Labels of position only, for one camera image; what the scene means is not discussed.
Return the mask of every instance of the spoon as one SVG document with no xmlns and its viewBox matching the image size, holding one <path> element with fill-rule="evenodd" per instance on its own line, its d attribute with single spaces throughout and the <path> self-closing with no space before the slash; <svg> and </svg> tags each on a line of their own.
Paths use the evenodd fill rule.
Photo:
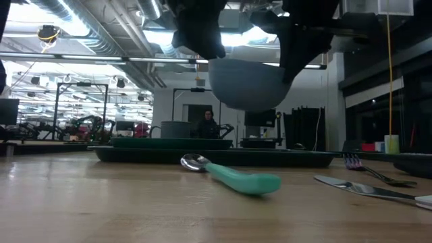
<svg viewBox="0 0 432 243">
<path fill-rule="evenodd" d="M 180 163 L 186 169 L 197 172 L 208 171 L 212 177 L 242 194 L 261 195 L 279 190 L 281 178 L 269 173 L 248 174 L 212 163 L 197 154 L 187 154 Z"/>
</svg>

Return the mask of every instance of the white bowl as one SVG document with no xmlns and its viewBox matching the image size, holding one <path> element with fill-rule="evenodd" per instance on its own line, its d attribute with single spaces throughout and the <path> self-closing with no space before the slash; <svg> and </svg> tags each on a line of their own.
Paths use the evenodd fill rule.
<svg viewBox="0 0 432 243">
<path fill-rule="evenodd" d="M 265 111 L 280 104 L 290 89 L 282 82 L 285 69 L 254 61 L 209 60 L 213 94 L 228 107 Z"/>
</svg>

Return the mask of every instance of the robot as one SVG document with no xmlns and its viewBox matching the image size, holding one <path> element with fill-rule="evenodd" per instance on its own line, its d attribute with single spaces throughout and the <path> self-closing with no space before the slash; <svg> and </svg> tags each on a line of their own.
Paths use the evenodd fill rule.
<svg viewBox="0 0 432 243">
<path fill-rule="evenodd" d="M 335 35 L 367 39 L 371 43 L 385 39 L 374 13 L 346 13 L 334 20 L 340 0 L 282 2 L 281 8 L 290 13 L 289 17 L 279 17 L 264 8 L 252 12 L 250 21 L 279 38 L 279 66 L 285 68 L 283 82 L 286 84 L 317 55 L 328 52 Z M 166 3 L 178 28 L 173 36 L 173 47 L 188 47 L 205 59 L 225 57 L 218 19 L 226 0 L 166 0 Z"/>
</svg>

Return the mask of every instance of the knife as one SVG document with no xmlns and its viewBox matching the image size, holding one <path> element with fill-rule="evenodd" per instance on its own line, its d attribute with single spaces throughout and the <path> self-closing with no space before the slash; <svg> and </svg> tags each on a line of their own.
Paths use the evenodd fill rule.
<svg viewBox="0 0 432 243">
<path fill-rule="evenodd" d="M 411 205 L 416 205 L 425 209 L 432 210 L 432 195 L 430 196 L 411 196 L 408 194 L 403 194 L 399 192 L 394 192 L 391 190 L 386 190 L 382 188 L 376 188 L 373 186 L 368 186 L 364 184 L 359 184 L 355 182 L 349 182 L 346 180 L 340 180 L 336 178 L 331 178 L 324 175 L 314 176 L 316 180 L 320 182 L 329 184 L 336 188 L 360 194 L 363 196 L 373 196 L 377 198 L 384 198 L 388 200 L 396 200 L 403 203 L 408 203 Z"/>
</svg>

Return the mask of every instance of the workbench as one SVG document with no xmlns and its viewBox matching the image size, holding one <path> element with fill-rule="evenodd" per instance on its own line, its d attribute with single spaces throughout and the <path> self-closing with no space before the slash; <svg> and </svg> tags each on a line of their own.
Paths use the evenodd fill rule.
<svg viewBox="0 0 432 243">
<path fill-rule="evenodd" d="M 432 194 L 432 180 L 363 162 L 418 187 L 390 187 L 341 159 L 323 169 L 239 167 L 282 178 L 279 191 L 250 197 L 180 164 L 102 163 L 93 152 L 0 158 L 1 242 L 430 242 L 432 211 L 313 179 Z"/>
</svg>

